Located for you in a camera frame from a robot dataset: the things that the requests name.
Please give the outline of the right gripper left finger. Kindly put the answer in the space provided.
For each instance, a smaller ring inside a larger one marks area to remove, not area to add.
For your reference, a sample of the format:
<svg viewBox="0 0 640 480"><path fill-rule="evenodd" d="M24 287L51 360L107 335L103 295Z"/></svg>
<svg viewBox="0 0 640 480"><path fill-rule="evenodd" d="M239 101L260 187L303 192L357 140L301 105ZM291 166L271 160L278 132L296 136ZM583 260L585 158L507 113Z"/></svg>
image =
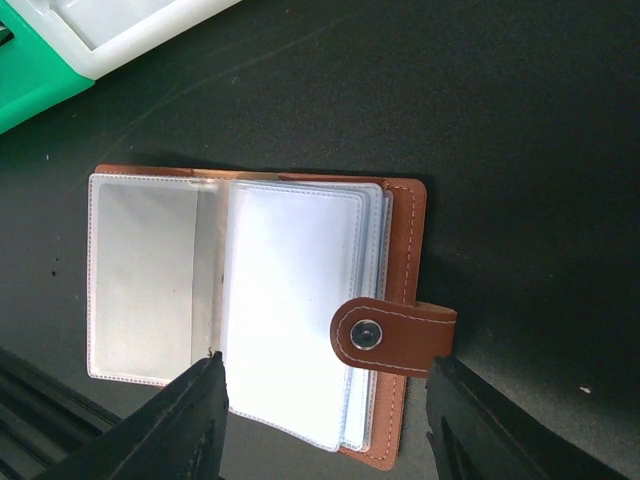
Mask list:
<svg viewBox="0 0 640 480"><path fill-rule="evenodd" d="M218 479L229 399L222 354L192 365L41 479Z"/></svg>

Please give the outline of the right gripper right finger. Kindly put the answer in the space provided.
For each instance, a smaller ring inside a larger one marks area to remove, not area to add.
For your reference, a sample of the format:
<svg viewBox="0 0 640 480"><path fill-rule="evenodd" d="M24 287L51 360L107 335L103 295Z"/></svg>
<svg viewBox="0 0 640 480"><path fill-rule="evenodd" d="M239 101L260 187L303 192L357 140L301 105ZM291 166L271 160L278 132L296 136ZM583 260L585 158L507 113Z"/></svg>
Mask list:
<svg viewBox="0 0 640 480"><path fill-rule="evenodd" d="M441 479L622 479L453 357L427 379L427 434Z"/></svg>

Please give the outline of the brown leather card holder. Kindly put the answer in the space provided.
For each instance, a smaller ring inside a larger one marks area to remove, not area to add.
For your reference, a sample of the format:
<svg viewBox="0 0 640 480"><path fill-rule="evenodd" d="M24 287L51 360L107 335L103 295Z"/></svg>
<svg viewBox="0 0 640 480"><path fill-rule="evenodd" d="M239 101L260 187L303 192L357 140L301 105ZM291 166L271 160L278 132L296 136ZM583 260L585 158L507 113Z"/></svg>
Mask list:
<svg viewBox="0 0 640 480"><path fill-rule="evenodd" d="M88 374L163 387L217 352L232 413L388 470L456 325L416 299L426 205L411 178L101 165Z"/></svg>

